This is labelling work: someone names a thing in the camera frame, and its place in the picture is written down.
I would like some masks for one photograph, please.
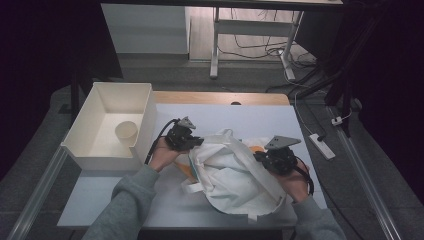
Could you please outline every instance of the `white tote bag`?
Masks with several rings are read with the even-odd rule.
[[[232,136],[231,130],[204,139],[189,153],[198,183],[185,181],[185,192],[203,191],[217,210],[247,214],[249,223],[276,211],[285,201],[286,193],[277,180],[255,160],[248,146]]]

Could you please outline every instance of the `open cardboard box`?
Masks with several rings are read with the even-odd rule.
[[[138,170],[152,144],[156,112],[151,84],[96,82],[61,146],[84,170]],[[129,147],[115,134],[124,121],[138,129]]]

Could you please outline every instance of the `dark floor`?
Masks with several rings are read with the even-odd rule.
[[[149,66],[146,60],[140,60],[144,63],[144,67],[140,68],[138,67],[141,66],[140,62],[137,61],[132,64],[130,61],[121,64],[125,81],[151,82],[154,90],[264,92],[270,85],[284,83],[280,64],[220,63],[219,78],[211,81],[206,63],[147,62],[151,63]],[[296,70],[296,75],[300,78],[307,71],[308,69]],[[53,94],[50,110],[43,123],[14,167],[0,183],[0,225],[2,226],[0,239],[6,239],[9,235],[70,126],[69,89],[66,87]],[[274,92],[287,93],[290,89]],[[325,142],[337,155],[333,161],[327,161],[309,141],[306,141],[314,167],[321,179],[321,185],[326,189],[327,205],[333,211],[348,239],[360,239],[355,231],[363,239],[386,239],[375,211],[364,194],[345,149],[340,143],[337,131],[330,123],[328,111],[323,104],[323,96],[324,94],[317,93],[308,97],[309,108],[303,101],[297,101],[297,107],[311,131],[318,134],[326,133]],[[403,239],[424,239],[423,205],[384,151],[363,128],[357,115],[358,112],[353,112],[351,116],[352,139]],[[307,139],[308,130],[304,126],[302,130]],[[56,227],[79,172],[79,167],[68,157],[28,234],[28,239],[80,239],[82,237],[83,230],[73,231]],[[155,237],[153,234],[148,238],[160,239],[161,236],[164,235]],[[186,236],[188,239],[199,238],[197,235]],[[284,236],[288,238],[290,233],[285,233]]]

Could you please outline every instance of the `gray sleeve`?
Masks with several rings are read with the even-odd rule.
[[[83,239],[137,239],[146,220],[159,174],[143,166],[134,176],[127,176],[115,186],[112,200],[90,226]]]
[[[330,209],[321,209],[309,196],[306,200],[293,204],[297,215],[296,233],[300,239],[346,239]]]

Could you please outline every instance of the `human arm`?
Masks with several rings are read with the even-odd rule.
[[[308,168],[298,161],[297,166],[307,172]],[[312,196],[308,195],[308,184],[305,178],[293,171],[288,176],[273,174],[285,192],[293,198],[293,209],[297,215],[295,226],[300,239],[346,239],[332,212],[321,209]]]
[[[180,152],[168,149],[160,138],[149,166],[124,177],[115,186],[112,200],[84,235],[86,239],[137,239],[155,196],[154,184],[159,172],[170,165]]]

